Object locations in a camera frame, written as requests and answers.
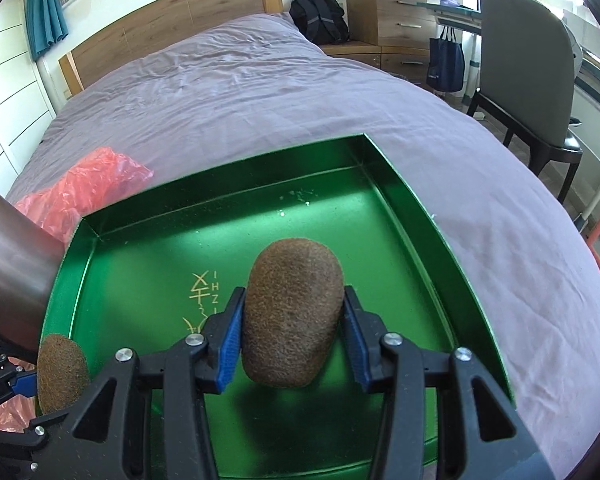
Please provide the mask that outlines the black backpack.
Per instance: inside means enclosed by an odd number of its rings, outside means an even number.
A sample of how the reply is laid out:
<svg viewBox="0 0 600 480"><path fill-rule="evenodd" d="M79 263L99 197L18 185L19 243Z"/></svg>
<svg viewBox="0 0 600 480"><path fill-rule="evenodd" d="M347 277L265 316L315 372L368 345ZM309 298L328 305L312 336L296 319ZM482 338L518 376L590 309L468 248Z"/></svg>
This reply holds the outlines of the black backpack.
<svg viewBox="0 0 600 480"><path fill-rule="evenodd" d="M345 44L350 40L344 10L337 0L291 0L289 14L312 44Z"/></svg>

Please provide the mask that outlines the kiwi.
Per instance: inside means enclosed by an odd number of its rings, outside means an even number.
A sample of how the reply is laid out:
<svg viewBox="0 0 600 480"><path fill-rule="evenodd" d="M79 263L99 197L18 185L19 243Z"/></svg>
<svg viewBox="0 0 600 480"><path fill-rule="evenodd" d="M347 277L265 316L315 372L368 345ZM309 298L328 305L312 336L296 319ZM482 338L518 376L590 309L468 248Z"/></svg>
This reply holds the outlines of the kiwi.
<svg viewBox="0 0 600 480"><path fill-rule="evenodd" d="M42 341L36 376L38 405L43 415L68 408L91 382L83 351L61 334L49 334Z"/></svg>
<svg viewBox="0 0 600 480"><path fill-rule="evenodd" d="M284 238L266 246L249 274L242 366L254 382L303 388L318 375L343 304L340 262L325 245Z"/></svg>

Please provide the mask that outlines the green metal tray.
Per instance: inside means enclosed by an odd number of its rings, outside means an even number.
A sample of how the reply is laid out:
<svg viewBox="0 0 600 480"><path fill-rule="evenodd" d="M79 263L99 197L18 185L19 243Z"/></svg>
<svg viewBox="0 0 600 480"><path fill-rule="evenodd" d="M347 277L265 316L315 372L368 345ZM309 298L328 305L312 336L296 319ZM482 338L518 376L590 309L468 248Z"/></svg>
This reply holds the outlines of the green metal tray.
<svg viewBox="0 0 600 480"><path fill-rule="evenodd" d="M43 333L73 339L97 374L122 347L148 354L200 330L283 238L327 246L363 308L419 347L477 353L502 387L501 351L450 238L367 136L231 162L150 188L85 217L50 294ZM354 381L341 342L299 390L242 370L208 396L224 479L363 479L381 396Z"/></svg>

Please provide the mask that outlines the navy tote bag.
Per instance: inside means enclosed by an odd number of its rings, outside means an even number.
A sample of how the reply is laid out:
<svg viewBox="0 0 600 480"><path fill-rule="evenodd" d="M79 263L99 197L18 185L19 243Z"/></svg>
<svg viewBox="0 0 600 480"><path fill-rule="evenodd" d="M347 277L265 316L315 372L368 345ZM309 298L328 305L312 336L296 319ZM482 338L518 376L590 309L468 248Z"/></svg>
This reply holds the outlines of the navy tote bag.
<svg viewBox="0 0 600 480"><path fill-rule="evenodd" d="M439 37L429 39L426 84L439 92L460 91L464 86L464 69L462 44L456 40L455 29L444 26Z"/></svg>

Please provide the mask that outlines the teal curtain left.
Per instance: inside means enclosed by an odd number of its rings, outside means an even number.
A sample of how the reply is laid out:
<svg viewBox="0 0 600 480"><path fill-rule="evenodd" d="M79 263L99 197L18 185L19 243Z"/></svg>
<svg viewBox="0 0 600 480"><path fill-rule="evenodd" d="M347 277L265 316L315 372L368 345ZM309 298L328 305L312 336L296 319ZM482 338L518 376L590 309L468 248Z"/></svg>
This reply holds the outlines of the teal curtain left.
<svg viewBox="0 0 600 480"><path fill-rule="evenodd" d="M60 0L26 0L27 37L33 62L68 36Z"/></svg>

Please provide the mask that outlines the pink plastic sheet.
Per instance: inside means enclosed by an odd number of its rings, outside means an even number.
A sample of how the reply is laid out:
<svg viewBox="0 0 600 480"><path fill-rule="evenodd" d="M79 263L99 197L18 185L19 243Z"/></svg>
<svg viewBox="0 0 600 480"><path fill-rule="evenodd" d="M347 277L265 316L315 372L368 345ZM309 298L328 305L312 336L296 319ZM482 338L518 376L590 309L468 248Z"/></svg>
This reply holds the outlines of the pink plastic sheet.
<svg viewBox="0 0 600 480"><path fill-rule="evenodd" d="M15 208L66 248L80 220L146 188L154 173L112 148L80 159L45 190L23 197Z"/></svg>

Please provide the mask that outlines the white wardrobe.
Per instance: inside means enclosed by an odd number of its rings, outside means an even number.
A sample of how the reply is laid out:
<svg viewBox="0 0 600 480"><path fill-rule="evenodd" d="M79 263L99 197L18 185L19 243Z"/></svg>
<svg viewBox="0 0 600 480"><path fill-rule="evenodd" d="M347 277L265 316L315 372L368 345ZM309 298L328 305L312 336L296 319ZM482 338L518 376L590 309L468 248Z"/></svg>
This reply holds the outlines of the white wardrobe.
<svg viewBox="0 0 600 480"><path fill-rule="evenodd" d="M0 195L38 148L55 111L32 61L24 0L0 3Z"/></svg>

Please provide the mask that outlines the wooden headboard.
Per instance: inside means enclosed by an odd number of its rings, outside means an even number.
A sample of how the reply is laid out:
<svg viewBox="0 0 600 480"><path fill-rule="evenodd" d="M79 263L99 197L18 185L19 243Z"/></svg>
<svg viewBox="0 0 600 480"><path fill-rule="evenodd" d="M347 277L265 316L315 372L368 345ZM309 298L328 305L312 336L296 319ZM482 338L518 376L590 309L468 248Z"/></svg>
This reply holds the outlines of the wooden headboard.
<svg viewBox="0 0 600 480"><path fill-rule="evenodd" d="M70 96L126 63L236 18L280 13L283 0L157 0L122 16L59 59Z"/></svg>

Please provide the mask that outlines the wooden drawer cabinet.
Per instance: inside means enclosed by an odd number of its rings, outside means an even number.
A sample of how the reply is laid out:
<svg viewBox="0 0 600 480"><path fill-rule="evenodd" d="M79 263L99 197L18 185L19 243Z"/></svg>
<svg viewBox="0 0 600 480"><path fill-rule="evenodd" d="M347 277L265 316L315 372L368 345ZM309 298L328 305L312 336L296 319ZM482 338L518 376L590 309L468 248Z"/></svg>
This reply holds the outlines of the wooden drawer cabinet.
<svg viewBox="0 0 600 480"><path fill-rule="evenodd" d="M438 23L427 0L346 0L350 40L322 50L403 78L427 90L429 40Z"/></svg>

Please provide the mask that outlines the purple bed cover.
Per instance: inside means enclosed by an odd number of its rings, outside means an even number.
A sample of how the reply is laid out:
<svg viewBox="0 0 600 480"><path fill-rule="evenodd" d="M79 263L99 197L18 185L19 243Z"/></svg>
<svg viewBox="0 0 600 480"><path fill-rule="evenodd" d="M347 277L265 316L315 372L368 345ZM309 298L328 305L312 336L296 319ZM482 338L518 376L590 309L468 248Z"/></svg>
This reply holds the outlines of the purple bed cover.
<svg viewBox="0 0 600 480"><path fill-rule="evenodd" d="M331 58L285 14L238 18L71 98L7 198L108 146L156 183L367 133L450 243L486 310L522 419L566 478L600 433L600 271L565 208L490 131L409 82Z"/></svg>

